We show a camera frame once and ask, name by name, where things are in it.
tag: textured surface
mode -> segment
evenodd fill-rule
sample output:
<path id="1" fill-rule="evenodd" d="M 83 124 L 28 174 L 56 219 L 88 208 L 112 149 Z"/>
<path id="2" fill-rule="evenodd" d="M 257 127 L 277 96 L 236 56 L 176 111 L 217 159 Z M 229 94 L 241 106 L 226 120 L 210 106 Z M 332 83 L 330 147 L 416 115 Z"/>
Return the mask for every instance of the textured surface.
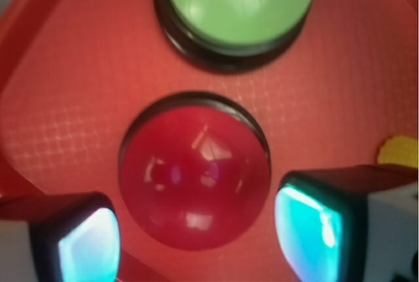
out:
<path id="1" fill-rule="evenodd" d="M 169 278 L 292 281 L 274 229 L 278 181 L 290 169 L 374 162 L 385 138 L 417 138 L 417 36 L 417 14 L 404 0 L 314 0 L 282 57 L 222 76 L 173 51 L 153 0 L 62 0 L 2 93 L 3 152 L 46 192 L 110 195 L 124 248 Z M 260 217 L 236 241 L 205 252 L 151 239 L 118 190 L 124 132 L 148 104 L 180 90 L 212 91 L 243 105 L 272 156 Z"/>

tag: glowing cyan light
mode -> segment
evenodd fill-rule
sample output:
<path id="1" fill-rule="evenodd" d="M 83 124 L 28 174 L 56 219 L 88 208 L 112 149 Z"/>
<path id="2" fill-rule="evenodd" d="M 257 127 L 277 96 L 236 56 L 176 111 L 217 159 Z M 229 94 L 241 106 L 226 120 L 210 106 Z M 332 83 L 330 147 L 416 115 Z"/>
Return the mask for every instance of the glowing cyan light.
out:
<path id="1" fill-rule="evenodd" d="M 337 281 L 342 217 L 294 186 L 275 198 L 275 225 L 283 255 L 301 281 Z"/>
<path id="2" fill-rule="evenodd" d="M 99 208 L 58 242 L 64 282 L 113 282 L 120 258 L 120 236 L 115 214 Z"/>

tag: yellow piece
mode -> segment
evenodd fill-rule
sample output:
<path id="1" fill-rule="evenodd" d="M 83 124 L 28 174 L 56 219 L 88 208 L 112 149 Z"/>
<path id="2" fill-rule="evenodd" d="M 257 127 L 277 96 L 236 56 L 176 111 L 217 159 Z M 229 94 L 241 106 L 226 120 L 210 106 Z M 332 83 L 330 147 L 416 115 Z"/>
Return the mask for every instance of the yellow piece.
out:
<path id="1" fill-rule="evenodd" d="M 418 140 L 396 136 L 387 140 L 377 157 L 378 164 L 397 164 L 418 168 Z"/>

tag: grid pattern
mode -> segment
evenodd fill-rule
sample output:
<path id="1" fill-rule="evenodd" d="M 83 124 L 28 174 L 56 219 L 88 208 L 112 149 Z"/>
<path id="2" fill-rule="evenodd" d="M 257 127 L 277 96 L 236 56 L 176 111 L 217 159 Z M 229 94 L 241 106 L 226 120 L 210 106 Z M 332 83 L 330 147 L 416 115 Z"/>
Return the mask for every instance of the grid pattern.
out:
<path id="1" fill-rule="evenodd" d="M 2 149 L 45 192 L 108 194 L 124 248 L 170 279 L 295 281 L 274 229 L 280 178 L 290 169 L 371 163 L 387 137 L 417 138 L 417 36 L 417 15 L 404 0 L 314 0 L 283 56 L 256 71 L 218 75 L 173 50 L 153 0 L 61 0 L 2 93 Z M 255 224 L 204 252 L 151 239 L 118 190 L 118 149 L 131 121 L 183 90 L 241 104 L 272 156 L 272 187 Z"/>

